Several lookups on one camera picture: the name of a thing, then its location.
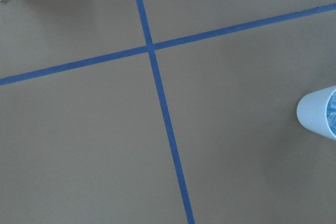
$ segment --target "white cylinder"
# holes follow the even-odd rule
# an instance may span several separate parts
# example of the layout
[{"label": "white cylinder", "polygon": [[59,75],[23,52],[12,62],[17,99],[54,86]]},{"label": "white cylinder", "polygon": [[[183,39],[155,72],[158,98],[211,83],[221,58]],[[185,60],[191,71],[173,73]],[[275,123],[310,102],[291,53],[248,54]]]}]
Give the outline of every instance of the white cylinder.
[{"label": "white cylinder", "polygon": [[327,121],[327,106],[336,86],[305,95],[299,102],[296,114],[303,127],[336,140]]}]

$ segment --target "floor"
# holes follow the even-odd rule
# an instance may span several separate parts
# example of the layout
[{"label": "floor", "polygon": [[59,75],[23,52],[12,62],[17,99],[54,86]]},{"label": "floor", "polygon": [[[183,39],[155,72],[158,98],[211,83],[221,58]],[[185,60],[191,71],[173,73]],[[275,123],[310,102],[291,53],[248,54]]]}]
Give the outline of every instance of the floor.
[{"label": "floor", "polygon": [[334,223],[336,0],[3,0],[0,223]]}]

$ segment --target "blue line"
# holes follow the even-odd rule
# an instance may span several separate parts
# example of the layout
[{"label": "blue line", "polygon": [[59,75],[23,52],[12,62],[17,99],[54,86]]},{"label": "blue line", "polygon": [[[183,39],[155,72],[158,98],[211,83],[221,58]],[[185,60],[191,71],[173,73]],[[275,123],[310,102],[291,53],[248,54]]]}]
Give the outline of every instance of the blue line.
[{"label": "blue line", "polygon": [[22,73],[22,74],[18,74],[15,76],[10,76],[10,77],[0,79],[0,86],[18,82],[18,81],[33,79],[33,78],[37,78],[41,76],[47,76],[49,74],[63,72],[63,71],[67,71],[70,69],[94,65],[94,64],[105,62],[105,61],[116,60],[116,59],[120,59],[120,58],[124,58],[128,56],[138,55],[144,52],[147,52],[147,47],[145,46],[137,47],[137,48],[133,48],[133,49],[125,50],[125,51],[114,52],[108,55],[97,56],[97,57],[93,57],[93,58],[89,58],[85,60],[79,60],[75,62],[66,63],[63,65],[50,67],[50,68],[40,69],[40,70],[28,72],[28,73]]},{"label": "blue line", "polygon": [[152,36],[147,20],[147,15],[145,11],[145,7],[143,4],[143,0],[136,0],[136,4],[138,6],[139,10],[139,15],[140,15],[140,20],[141,20],[141,25],[143,29],[143,34],[145,36],[145,41],[148,49],[148,54],[151,62],[151,67],[154,75],[154,81],[155,81],[155,86],[156,86],[156,91],[158,92],[159,96],[159,101],[160,101],[160,106],[161,106],[161,111],[163,115],[163,121],[164,125],[166,128],[167,136],[168,136],[168,141],[169,141],[169,146],[170,150],[173,156],[173,162],[176,170],[176,175],[177,175],[177,180],[178,184],[180,186],[180,191],[181,191],[181,196],[183,200],[183,205],[187,217],[188,224],[194,224],[194,216],[193,216],[193,211],[188,195],[188,190],[187,190],[187,185],[184,179],[184,174],[182,170],[182,164],[179,156],[179,151],[177,148],[176,144],[176,139],[173,131],[173,126],[172,126],[172,121],[169,115],[169,110],[168,110],[168,105],[167,105],[167,100],[166,96],[164,94],[164,89],[163,89],[163,84],[162,84],[162,79],[160,75],[160,70],[159,70],[159,65],[158,61],[156,59],[155,55],[155,50],[153,46],[153,41],[152,41]]},{"label": "blue line", "polygon": [[252,28],[256,28],[260,26],[266,26],[266,25],[283,22],[283,21],[287,21],[287,20],[291,20],[295,18],[306,17],[306,16],[318,14],[318,13],[329,12],[331,10],[336,10],[336,3],[330,4],[330,5],[323,5],[321,7],[307,9],[307,10],[303,10],[300,12],[283,14],[283,15],[279,15],[279,16],[275,16],[271,18],[260,19],[260,20],[256,20],[252,22],[243,23],[240,25],[229,26],[229,27],[225,27],[225,28],[221,28],[217,30],[206,31],[200,34],[195,34],[195,35],[185,36],[182,38],[171,39],[168,41],[155,43],[154,49],[159,50],[163,48],[174,47],[174,46],[178,46],[178,45],[182,45],[185,43],[190,43],[190,42],[194,42],[194,41],[198,41],[202,39],[208,39],[208,38],[213,38],[213,37],[217,37],[217,36],[221,36],[225,34],[235,33],[237,31],[248,30],[248,29],[252,29]]}]

